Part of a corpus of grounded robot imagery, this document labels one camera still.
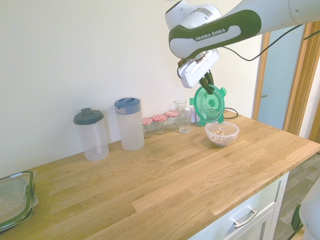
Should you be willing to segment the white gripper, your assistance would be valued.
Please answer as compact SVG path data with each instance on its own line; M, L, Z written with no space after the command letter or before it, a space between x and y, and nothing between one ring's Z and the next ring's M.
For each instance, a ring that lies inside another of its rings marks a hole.
M191 60L181 59L178 62L177 74L183 87L191 89L199 82L206 92L212 95L214 79L210 69L219 58L220 52L215 48L201 52Z

